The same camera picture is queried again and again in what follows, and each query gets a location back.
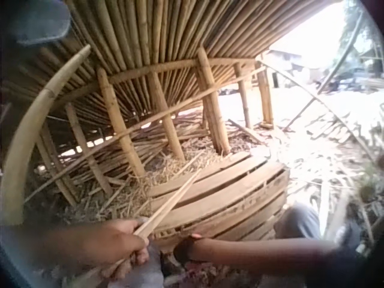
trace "curved bamboo pole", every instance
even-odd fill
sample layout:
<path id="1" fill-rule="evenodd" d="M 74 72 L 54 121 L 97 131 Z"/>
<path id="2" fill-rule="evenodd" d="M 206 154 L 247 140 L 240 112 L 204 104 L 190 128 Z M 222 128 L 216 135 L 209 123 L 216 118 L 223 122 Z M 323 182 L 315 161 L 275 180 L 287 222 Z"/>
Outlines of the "curved bamboo pole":
<path id="1" fill-rule="evenodd" d="M 97 153 L 98 151 L 102 150 L 103 148 L 105 147 L 108 147 L 109 145 L 111 145 L 112 143 L 116 142 L 117 140 L 119 140 L 120 138 L 132 133 L 133 131 L 136 131 L 138 129 L 141 128 L 141 126 L 145 125 L 145 124 L 148 124 L 148 123 L 151 123 L 153 121 L 156 121 L 156 120 L 159 120 L 161 119 L 162 117 L 166 116 L 167 114 L 170 114 L 170 113 L 173 113 L 173 112 L 176 112 L 176 111 L 179 111 L 181 110 L 183 107 L 186 107 L 188 105 L 190 105 L 191 103 L 197 101 L 197 100 L 200 100 L 202 99 L 203 97 L 211 94 L 212 92 L 214 91 L 217 91 L 218 89 L 222 88 L 222 87 L 225 87 L 227 85 L 231 85 L 231 84 L 234 84 L 234 83 L 237 83 L 239 82 L 240 80 L 244 80 L 244 79 L 247 79 L 249 77 L 251 77 L 252 75 L 255 75 L 257 73 L 259 73 L 260 71 L 263 71 L 265 68 L 262 67 L 260 69 L 257 69 L 257 70 L 254 70 L 252 72 L 249 72 L 247 74 L 245 74 L 244 76 L 241 76 L 239 78 L 234 78 L 228 82 L 225 82 L 225 83 L 218 83 L 218 84 L 215 84 L 214 86 L 210 87 L 209 89 L 205 90 L 204 92 L 201 92 L 193 97 L 190 97 L 188 98 L 187 100 L 183 101 L 183 102 L 180 102 L 178 103 L 177 105 L 174 105 L 172 106 L 171 108 L 169 108 L 167 111 L 163 111 L 163 112 L 160 112 L 160 113 L 157 113 L 151 117 L 148 117 L 147 119 L 137 123 L 137 124 L 134 124 L 132 125 L 130 128 L 124 130 L 123 132 L 120 132 L 118 133 L 117 135 L 114 135 L 111 139 L 103 142 L 102 144 L 99 144 L 97 145 L 96 147 L 92 148 L 90 150 L 89 153 L 87 154 L 84 154 L 82 155 L 81 157 L 79 157 L 78 159 L 76 159 L 75 161 L 73 161 L 70 165 L 68 165 L 62 172 L 58 173 L 54 178 L 48 180 L 47 182 L 45 182 L 42 186 L 38 187 L 36 190 L 34 190 L 31 195 L 29 195 L 26 199 L 25 199 L 25 202 L 28 202 L 29 200 L 31 200 L 37 193 L 39 193 L 41 190 L 45 189 L 46 187 L 48 187 L 50 184 L 52 184 L 55 180 L 63 177 L 66 173 L 68 173 L 69 171 L 72 171 L 75 167 L 77 167 L 79 164 L 81 164 L 84 160 L 86 160 L 88 157 L 94 155 L 95 153 Z"/>
<path id="2" fill-rule="evenodd" d="M 52 104 L 60 90 L 91 52 L 90 45 L 74 55 L 49 80 L 31 104 L 13 137 L 1 182 L 1 223 L 23 222 L 25 178 L 32 150 Z"/>

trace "bamboo pole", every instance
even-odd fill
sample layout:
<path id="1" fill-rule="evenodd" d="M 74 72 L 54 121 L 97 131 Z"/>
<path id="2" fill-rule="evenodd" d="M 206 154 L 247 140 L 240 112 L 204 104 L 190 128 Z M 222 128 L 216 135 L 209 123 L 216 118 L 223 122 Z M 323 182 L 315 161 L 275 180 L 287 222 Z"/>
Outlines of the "bamboo pole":
<path id="1" fill-rule="evenodd" d="M 299 81 L 297 81 L 293 76 L 291 76 L 290 74 L 286 73 L 285 71 L 281 71 L 280 69 L 274 67 L 273 65 L 265 62 L 265 61 L 261 61 L 259 60 L 264 66 L 267 66 L 273 70 L 275 70 L 276 72 L 280 73 L 282 76 L 284 76 L 285 78 L 289 79 L 290 81 L 292 81 L 294 84 L 298 85 L 301 89 L 303 89 L 305 92 L 307 92 L 308 94 L 310 94 L 315 100 L 317 100 L 318 102 L 320 102 L 321 104 L 324 105 L 324 107 L 326 107 L 339 121 L 340 123 L 342 123 L 347 129 L 348 129 L 348 132 L 352 135 L 352 137 L 355 138 L 355 140 L 357 141 L 357 143 L 360 145 L 360 147 L 365 151 L 365 153 L 368 155 L 369 159 L 375 163 L 375 158 L 374 158 L 374 155 L 369 151 L 368 147 L 364 144 L 364 142 L 358 137 L 356 136 L 353 131 L 348 127 L 348 125 L 331 109 L 328 107 L 327 104 L 325 104 L 315 93 L 309 91 L 303 84 L 301 84 Z"/>
<path id="2" fill-rule="evenodd" d="M 240 63 L 236 63 L 233 66 L 233 68 L 235 70 L 236 77 L 241 77 L 242 73 L 241 73 L 241 65 L 240 65 Z M 249 109 L 248 109 L 247 90 L 245 88 L 244 80 L 239 81 L 238 85 L 239 85 L 239 92 L 240 92 L 240 96 L 241 96 L 242 109 L 243 109 L 243 112 L 244 112 L 245 126 L 247 128 L 251 128 L 250 112 L 249 112 Z"/>
<path id="3" fill-rule="evenodd" d="M 76 141 L 80 145 L 84 154 L 89 153 L 89 148 L 86 143 L 85 135 L 79 124 L 79 119 L 77 118 L 75 108 L 71 103 L 68 103 L 67 105 L 65 105 L 65 110 L 67 111 L 68 120 L 71 124 L 71 128 L 76 138 Z M 107 178 L 104 176 L 101 169 L 99 168 L 95 157 L 91 156 L 87 159 L 87 161 L 88 161 L 89 167 L 91 168 L 93 174 L 95 175 L 97 182 L 100 184 L 100 186 L 102 187 L 106 195 L 111 196 L 112 188 L 109 185 Z"/>
<path id="4" fill-rule="evenodd" d="M 47 149 L 50 159 L 55 165 L 57 172 L 61 172 L 64 169 L 64 165 L 59 160 L 58 152 L 50 134 L 47 122 L 45 122 L 45 124 L 43 125 L 40 134 L 43 140 L 43 144 L 45 145 L 45 148 Z M 65 175 L 63 176 L 62 181 L 64 182 L 65 186 L 68 187 L 75 200 L 77 200 L 77 197 L 78 195 L 80 195 L 80 193 L 76 189 L 76 186 L 73 184 L 71 178 L 68 175 Z"/>
<path id="5" fill-rule="evenodd" d="M 75 167 L 77 167 L 78 165 L 80 165 L 85 159 L 87 159 L 88 157 L 94 155 L 95 153 L 97 153 L 98 151 L 102 150 L 103 148 L 105 147 L 108 147 L 109 145 L 111 145 L 112 143 L 116 142 L 117 140 L 119 140 L 120 138 L 132 133 L 133 131 L 136 131 L 138 129 L 141 128 L 141 126 L 143 125 L 146 125 L 148 123 L 151 123 L 151 122 L 154 122 L 156 120 L 159 120 L 161 119 L 162 117 L 166 116 L 167 114 L 171 114 L 173 112 L 176 112 L 176 111 L 179 111 L 181 110 L 183 107 L 186 107 L 188 105 L 190 105 L 191 103 L 195 102 L 195 101 L 198 101 L 200 99 L 202 99 L 203 97 L 209 95 L 210 93 L 214 92 L 214 91 L 217 91 L 218 89 L 222 88 L 222 87 L 225 87 L 227 85 L 231 85 L 231 84 L 234 84 L 242 79 L 246 79 L 246 78 L 249 78 L 251 77 L 252 75 L 255 75 L 257 74 L 258 72 L 264 70 L 265 67 L 262 67 L 260 69 L 257 69 L 257 70 L 254 70 L 252 72 L 249 72 L 247 73 L 246 75 L 244 76 L 241 76 L 239 78 L 235 78 L 233 80 L 230 80 L 228 82 L 225 82 L 225 83 L 218 83 L 218 84 L 215 84 L 214 86 L 212 86 L 211 88 L 195 95 L 195 96 L 192 96 L 188 99 L 186 99 L 185 101 L 183 102 L 180 102 L 174 106 L 172 106 L 171 108 L 169 108 L 167 111 L 163 111 L 163 112 L 160 112 L 160 113 L 157 113 L 151 117 L 148 117 L 146 118 L 145 120 L 131 126 L 130 128 L 118 133 L 117 135 L 114 135 L 112 138 L 110 138 L 109 140 L 103 142 L 102 144 L 99 144 L 97 145 L 96 147 L 92 148 L 90 150 L 89 153 L 87 154 L 83 154 L 81 157 L 79 157 L 78 159 L 76 159 L 75 161 L 73 161 L 70 165 L 68 165 L 62 172 L 58 173 L 54 178 L 48 180 L 47 182 L 45 182 L 43 185 L 41 185 L 40 187 L 38 187 L 36 190 L 34 190 L 31 195 L 29 195 L 26 199 L 25 199 L 25 202 L 28 202 L 29 200 L 31 200 L 38 192 L 40 192 L 41 190 L 45 189 L 46 187 L 48 187 L 50 184 L 52 184 L 55 180 L 63 177 L 63 175 L 65 175 L 66 173 L 68 173 L 69 171 L 72 171 Z"/>
<path id="6" fill-rule="evenodd" d="M 205 91 L 207 89 L 207 85 L 203 79 L 202 72 L 199 71 L 198 68 L 195 68 L 195 75 L 197 79 L 197 84 L 200 88 L 200 91 Z M 214 149 L 216 152 L 219 152 L 219 144 L 218 144 L 218 136 L 217 136 L 217 128 L 214 125 L 214 113 L 212 108 L 212 101 L 209 97 L 203 98 L 203 119 L 205 119 L 208 123 L 209 130 L 211 132 L 211 140 Z"/>
<path id="7" fill-rule="evenodd" d="M 47 171 L 50 173 L 51 177 L 54 177 L 57 174 L 57 171 L 51 164 L 49 154 L 48 154 L 46 148 L 44 147 L 44 143 L 43 143 L 43 140 L 41 139 L 41 137 L 37 138 L 36 145 L 37 145 L 37 149 L 41 155 L 41 159 L 43 159 L 43 163 L 44 163 Z M 64 198 L 68 201 L 68 203 L 72 207 L 76 206 L 76 200 L 74 199 L 71 192 L 68 190 L 67 186 L 65 186 L 63 181 L 61 179 L 57 179 L 55 181 L 55 183 L 58 186 L 60 192 L 63 194 Z"/>
<path id="8" fill-rule="evenodd" d="M 158 112 L 167 111 L 169 108 L 168 108 L 163 90 L 161 88 L 161 83 L 157 73 L 152 72 L 148 76 L 148 79 L 149 79 L 149 87 L 151 89 L 151 95 L 153 96 L 154 103 L 157 107 L 157 111 Z M 170 114 L 163 117 L 162 120 L 163 120 L 163 127 L 164 127 L 164 130 L 166 131 L 169 145 L 173 153 L 177 158 L 181 159 L 182 161 L 185 161 L 184 153 L 181 149 L 180 141 L 178 139 L 178 135 L 176 133 L 176 129 L 172 122 Z"/>
<path id="9" fill-rule="evenodd" d="M 361 25 L 363 23 L 363 13 L 360 14 L 359 19 L 356 23 L 355 29 L 353 30 L 352 36 L 347 44 L 347 47 L 345 48 L 341 58 L 336 63 L 336 66 L 332 69 L 332 71 L 327 75 L 326 79 L 324 79 L 323 83 L 319 87 L 319 89 L 316 92 L 316 95 L 320 95 L 328 83 L 332 80 L 332 78 L 335 76 L 341 65 L 344 63 L 345 59 L 347 58 L 350 50 L 352 49 L 354 43 L 356 42 L 356 39 L 359 35 L 359 31 L 361 29 Z M 303 114 L 303 112 L 316 100 L 316 98 L 312 98 L 311 101 L 309 101 L 301 110 L 300 112 L 288 123 L 288 125 L 283 129 L 283 131 L 287 130 L 300 116 Z"/>
<path id="10" fill-rule="evenodd" d="M 39 93 L 21 120 L 4 164 L 0 189 L 3 224 L 13 225 L 23 222 L 25 178 L 38 134 L 60 90 L 90 52 L 91 47 L 85 46 L 61 67 Z"/>
<path id="11" fill-rule="evenodd" d="M 260 63 L 255 63 L 255 68 L 260 68 Z M 263 109 L 263 124 L 265 127 L 273 128 L 274 117 L 272 112 L 272 103 L 271 103 L 271 90 L 269 89 L 268 77 L 266 75 L 266 70 L 261 71 L 257 74 L 257 81 L 259 83 L 260 96 L 262 100 L 262 109 Z"/>
<path id="12" fill-rule="evenodd" d="M 107 73 L 103 68 L 98 68 L 97 77 L 100 83 L 101 93 L 104 97 L 109 118 L 112 123 L 114 131 L 119 134 L 125 131 L 127 128 L 125 126 L 124 119 L 121 115 L 120 108 L 116 99 L 115 91 L 113 86 L 109 83 Z M 123 151 L 126 154 L 127 160 L 132 167 L 132 170 L 136 176 L 145 175 L 144 166 L 134 150 L 131 137 L 129 134 L 125 135 L 120 139 L 120 144 Z"/>
<path id="13" fill-rule="evenodd" d="M 215 85 L 215 79 L 211 70 L 211 66 L 209 65 L 208 57 L 203 47 L 200 47 L 197 50 L 197 58 L 199 60 L 201 71 L 205 78 L 205 82 L 207 86 L 209 88 L 213 87 Z M 229 146 L 226 126 L 224 124 L 223 117 L 221 115 L 220 107 L 218 104 L 218 92 L 214 91 L 213 93 L 211 93 L 209 96 L 209 99 L 212 103 L 212 112 L 215 120 L 214 126 L 216 126 L 217 128 L 216 131 L 217 131 L 218 141 L 220 144 L 219 153 L 223 152 L 226 155 L 230 152 L 230 146 Z"/>

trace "finger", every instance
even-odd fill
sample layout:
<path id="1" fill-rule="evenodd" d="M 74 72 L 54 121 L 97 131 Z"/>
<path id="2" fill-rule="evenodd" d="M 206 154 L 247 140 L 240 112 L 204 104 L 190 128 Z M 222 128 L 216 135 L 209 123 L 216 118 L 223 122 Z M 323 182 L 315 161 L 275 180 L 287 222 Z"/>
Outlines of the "finger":
<path id="1" fill-rule="evenodd" d="M 112 278 L 112 275 L 113 273 L 116 271 L 117 267 L 119 266 L 119 263 L 114 263 L 114 264 L 111 264 L 109 266 L 107 266 L 106 268 L 104 268 L 103 270 L 101 270 L 101 275 L 104 277 L 104 278 Z"/>
<path id="2" fill-rule="evenodd" d="M 125 278 L 125 275 L 127 273 L 129 273 L 130 271 L 132 270 L 132 264 L 131 264 L 131 260 L 130 259 L 127 259 L 125 260 L 124 262 L 122 262 L 117 270 L 116 270 L 116 273 L 115 273 L 115 279 L 117 280 L 122 280 Z"/>
<path id="3" fill-rule="evenodd" d="M 137 220 L 125 220 L 125 219 L 116 219 L 106 222 L 106 225 L 109 227 L 115 228 L 123 233 L 132 234 L 134 230 L 139 227 L 139 222 Z"/>
<path id="4" fill-rule="evenodd" d="M 143 238 L 136 235 L 127 235 L 121 233 L 115 237 L 116 253 L 120 259 L 129 259 L 130 255 L 135 251 L 140 251 L 146 247 Z"/>
<path id="5" fill-rule="evenodd" d="M 147 248 L 136 252 L 136 264 L 143 265 L 149 260 L 149 253 Z"/>

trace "bamboo structure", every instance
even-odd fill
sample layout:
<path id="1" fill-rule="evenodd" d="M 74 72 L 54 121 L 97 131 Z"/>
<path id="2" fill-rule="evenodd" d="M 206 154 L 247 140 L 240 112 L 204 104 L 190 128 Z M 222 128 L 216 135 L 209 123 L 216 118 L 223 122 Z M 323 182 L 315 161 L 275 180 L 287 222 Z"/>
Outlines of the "bamboo structure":
<path id="1" fill-rule="evenodd" d="M 211 66 L 208 61 L 208 57 L 203 47 L 200 47 L 197 50 L 197 58 L 199 59 L 201 72 L 204 77 L 204 79 L 202 80 L 205 81 L 208 88 L 211 88 L 212 86 L 215 85 L 215 79 L 211 70 Z M 214 135 L 213 137 L 217 136 L 216 141 L 217 143 L 220 144 L 218 147 L 219 148 L 218 152 L 219 153 L 223 152 L 224 154 L 228 154 L 230 152 L 230 146 L 228 141 L 227 130 L 224 125 L 220 107 L 218 105 L 218 92 L 217 91 L 212 92 L 208 98 L 209 98 L 208 101 L 211 102 L 210 107 L 212 109 L 212 117 L 209 118 L 211 120 L 210 127 L 215 127 L 214 131 L 215 133 L 217 133 L 217 135 Z"/>
<path id="2" fill-rule="evenodd" d="M 233 66 L 233 69 L 235 70 L 236 77 L 241 77 L 241 65 L 240 63 L 236 63 Z M 247 100 L 247 90 L 245 88 L 244 80 L 240 80 L 238 82 L 239 85 L 239 92 L 241 96 L 241 102 L 242 102 L 242 109 L 244 112 L 244 120 L 245 120 L 245 126 L 247 128 L 251 128 L 251 120 L 250 120 L 250 112 L 248 108 L 248 100 Z"/>
<path id="3" fill-rule="evenodd" d="M 161 88 L 160 80 L 158 78 L 157 73 L 152 72 L 149 76 L 149 87 L 151 91 L 151 95 L 154 99 L 155 105 L 157 107 L 157 111 L 167 111 L 168 105 L 165 99 L 163 89 Z M 177 158 L 182 161 L 185 161 L 184 153 L 181 149 L 180 141 L 178 139 L 178 135 L 176 133 L 175 126 L 172 122 L 170 114 L 166 115 L 162 118 L 163 127 L 166 131 L 167 138 L 169 141 L 169 145 Z"/>
<path id="4" fill-rule="evenodd" d="M 85 135 L 83 133 L 83 130 L 80 126 L 79 119 L 77 118 L 75 108 L 73 107 L 73 105 L 71 103 L 68 103 L 67 105 L 65 105 L 65 110 L 67 111 L 68 120 L 70 121 L 73 134 L 74 134 L 79 146 L 81 147 L 83 153 L 89 153 L 87 141 L 85 139 Z M 105 194 L 107 196 L 111 196 L 112 195 L 112 188 L 109 185 L 107 178 L 103 175 L 101 169 L 99 168 L 95 157 L 91 156 L 87 159 L 87 161 L 88 161 L 88 164 L 89 164 L 91 170 L 93 171 L 93 173 L 96 177 L 96 180 L 98 181 L 98 183 L 100 184 L 100 186 L 104 190 Z"/>
<path id="5" fill-rule="evenodd" d="M 67 174 L 68 172 L 72 171 L 75 167 L 77 167 L 78 165 L 80 165 L 82 163 L 82 161 L 84 161 L 85 159 L 87 159 L 88 157 L 94 155 L 95 153 L 97 153 L 98 151 L 102 150 L 103 148 L 111 145 L 112 143 L 116 142 L 117 140 L 119 140 L 121 137 L 124 137 L 125 135 L 128 135 L 129 133 L 135 131 L 135 130 L 138 130 L 140 129 L 143 125 L 146 125 L 148 123 L 151 123 L 153 121 L 156 121 L 156 120 L 159 120 L 161 119 L 162 117 L 164 117 L 165 115 L 167 114 L 170 114 L 170 113 L 173 113 L 173 112 L 176 112 L 176 111 L 179 111 L 181 110 L 183 107 L 186 107 L 188 105 L 190 105 L 191 103 L 197 101 L 197 100 L 200 100 L 202 99 L 203 97 L 209 95 L 210 93 L 222 88 L 222 87 L 225 87 L 227 85 L 231 85 L 231 84 L 234 84 L 242 79 L 246 79 L 246 78 L 249 78 L 251 77 L 252 75 L 255 75 L 257 74 L 258 72 L 264 70 L 265 67 L 262 67 L 262 68 L 259 68 L 259 69 L 256 69 L 252 72 L 249 72 L 248 74 L 244 75 L 244 76 L 241 76 L 239 78 L 235 78 L 231 81 L 228 81 L 228 82 L 225 82 L 223 84 L 215 84 L 213 87 L 205 90 L 204 92 L 201 92 L 197 95 L 195 95 L 194 97 L 191 97 L 171 108 L 169 108 L 167 111 L 163 111 L 163 112 L 160 112 L 160 113 L 157 113 L 156 115 L 153 115 L 133 126 L 131 126 L 130 128 L 126 129 L 125 131 L 117 134 L 117 135 L 114 135 L 113 137 L 111 137 L 109 140 L 103 142 L 102 144 L 92 148 L 89 153 L 87 154 L 84 154 L 82 155 L 81 157 L 79 157 L 78 159 L 76 159 L 75 161 L 73 161 L 70 165 L 68 165 L 63 171 L 61 171 L 60 173 L 58 173 L 55 177 L 53 177 L 52 179 L 48 180 L 47 182 L 45 182 L 43 185 L 41 185 L 40 187 L 38 187 L 36 190 L 34 190 L 31 195 L 28 196 L 28 198 L 26 199 L 29 200 L 31 199 L 32 197 L 34 197 L 37 193 L 39 193 L 41 190 L 45 189 L 46 187 L 48 187 L 50 184 L 52 184 L 55 180 L 63 177 L 65 174 Z"/>
<path id="6" fill-rule="evenodd" d="M 119 103 L 117 101 L 115 91 L 113 90 L 113 86 L 108 82 L 107 73 L 103 68 L 100 67 L 97 70 L 97 76 L 100 83 L 101 93 L 104 97 L 113 129 L 115 130 L 116 133 L 123 132 L 127 128 L 125 126 L 124 119 L 121 115 L 121 112 L 119 109 Z M 127 156 L 128 162 L 132 167 L 132 170 L 135 173 L 135 175 L 136 176 L 145 175 L 144 166 L 139 156 L 137 155 L 136 151 L 134 150 L 132 140 L 129 134 L 125 135 L 120 139 L 120 144 Z"/>
<path id="7" fill-rule="evenodd" d="M 255 68 L 260 68 L 260 63 L 255 63 Z M 257 74 L 257 81 L 259 83 L 260 96 L 262 100 L 262 109 L 263 109 L 263 125 L 265 128 L 273 128 L 274 117 L 272 113 L 272 103 L 271 103 L 271 91 L 269 90 L 268 77 L 266 71 L 262 71 Z"/>
<path id="8" fill-rule="evenodd" d="M 10 160 L 5 163 L 1 186 L 2 205 L 6 207 L 2 209 L 4 223 L 22 222 L 24 183 L 20 179 L 25 177 L 25 168 L 21 167 L 21 160 L 28 163 L 39 133 L 57 174 L 27 200 L 62 177 L 76 197 L 73 184 L 84 183 L 92 174 L 85 169 L 88 158 L 107 158 L 109 151 L 104 148 L 117 140 L 124 153 L 113 157 L 116 165 L 100 165 L 102 173 L 122 163 L 129 165 L 125 175 L 132 170 L 143 176 L 147 158 L 142 154 L 148 149 L 134 148 L 131 140 L 133 132 L 152 121 L 164 118 L 164 127 L 168 128 L 163 137 L 167 135 L 177 157 L 184 157 L 179 141 L 189 135 L 177 135 L 169 118 L 171 113 L 201 102 L 215 149 L 228 153 L 230 146 L 217 89 L 261 72 L 263 68 L 238 77 L 234 66 L 247 73 L 247 66 L 254 65 L 257 55 L 333 1 L 119 0 L 113 4 L 107 0 L 67 0 L 73 19 L 68 35 L 43 45 L 28 63 L 17 63 L 15 76 L 2 83 L 1 91 L 10 102 L 32 103 L 19 127 L 22 133 L 16 133 L 8 153 Z M 70 60 L 84 46 L 80 55 Z M 91 48 L 92 57 L 84 61 Z M 61 74 L 55 75 L 56 71 L 68 73 L 58 81 L 57 88 L 51 89 Z M 161 87 L 160 94 L 153 93 L 153 82 Z M 69 125 L 65 127 L 64 107 L 68 103 L 76 110 L 83 135 L 95 141 L 99 138 L 97 131 L 102 131 L 104 142 L 76 154 L 65 164 L 58 155 L 75 145 Z M 51 130 L 40 132 L 48 113 Z M 271 112 L 268 119 L 272 122 Z M 165 146 L 167 139 L 162 140 L 159 145 Z M 80 175 L 75 175 L 74 168 L 79 169 Z"/>
<path id="9" fill-rule="evenodd" d="M 90 52 L 91 47 L 85 46 L 61 67 L 41 90 L 21 120 L 8 151 L 1 182 L 1 221 L 3 224 L 15 225 L 23 222 L 26 173 L 38 134 L 60 90 Z"/>

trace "split bamboo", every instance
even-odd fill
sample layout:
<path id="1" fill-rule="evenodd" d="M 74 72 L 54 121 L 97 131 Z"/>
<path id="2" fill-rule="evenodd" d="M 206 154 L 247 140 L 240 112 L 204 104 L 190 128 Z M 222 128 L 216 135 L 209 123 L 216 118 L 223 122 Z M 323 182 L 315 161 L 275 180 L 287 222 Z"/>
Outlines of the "split bamboo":
<path id="1" fill-rule="evenodd" d="M 160 80 L 158 78 L 157 73 L 152 72 L 149 76 L 149 87 L 151 89 L 151 94 L 154 99 L 154 103 L 157 107 L 157 112 L 167 111 L 168 104 L 166 98 L 163 93 L 163 89 L 161 88 Z M 170 114 L 166 115 L 162 118 L 163 127 L 166 131 L 167 138 L 169 141 L 169 145 L 177 158 L 182 161 L 185 161 L 184 153 L 181 149 L 180 141 L 178 139 L 178 135 L 176 133 L 175 126 L 172 122 Z"/>
<path id="2" fill-rule="evenodd" d="M 15 225 L 23 222 L 26 173 L 38 134 L 60 90 L 90 52 L 90 45 L 85 46 L 61 67 L 39 93 L 21 120 L 8 151 L 1 182 L 1 222 L 3 224 Z"/>
<path id="3" fill-rule="evenodd" d="M 119 134 L 127 129 L 124 119 L 121 115 L 119 104 L 116 99 L 113 86 L 109 83 L 107 73 L 103 68 L 98 68 L 97 77 L 100 84 L 101 93 L 104 97 L 106 107 L 108 110 L 109 118 L 112 123 L 112 127 L 116 134 Z M 131 137 L 129 134 L 120 139 L 120 144 L 127 156 L 127 160 L 132 167 L 132 170 L 136 176 L 145 175 L 144 166 L 134 150 Z"/>
<path id="4" fill-rule="evenodd" d="M 209 88 L 215 85 L 215 79 L 211 70 L 211 66 L 208 61 L 208 57 L 203 47 L 197 50 L 197 58 L 199 60 L 201 71 L 204 76 L 205 82 Z M 220 144 L 219 153 L 224 155 L 230 152 L 230 146 L 228 141 L 228 135 L 226 126 L 221 115 L 220 107 L 218 104 L 218 92 L 214 91 L 210 94 L 209 99 L 212 103 L 212 112 L 214 117 L 214 126 L 217 129 L 218 142 Z"/>
<path id="5" fill-rule="evenodd" d="M 240 63 L 236 63 L 233 68 L 235 69 L 235 75 L 236 77 L 241 77 L 241 65 Z M 250 112 L 248 108 L 248 99 L 247 99 L 247 90 L 245 88 L 244 80 L 240 80 L 238 82 L 239 85 L 239 92 L 241 96 L 241 102 L 242 102 L 242 109 L 244 112 L 244 119 L 245 119 L 245 126 L 247 128 L 251 128 L 251 120 L 250 120 Z"/>
<path id="6" fill-rule="evenodd" d="M 76 141 L 78 142 L 84 154 L 89 153 L 89 148 L 87 146 L 85 135 L 80 126 L 79 119 L 77 118 L 75 108 L 71 103 L 68 103 L 67 105 L 65 105 L 65 110 L 67 111 L 68 120 L 71 124 L 71 128 L 76 138 Z M 99 168 L 95 157 L 91 156 L 87 159 L 87 161 L 89 167 L 95 175 L 97 182 L 100 184 L 106 195 L 111 196 L 112 188 L 109 185 L 108 179 L 103 175 L 101 169 Z"/>

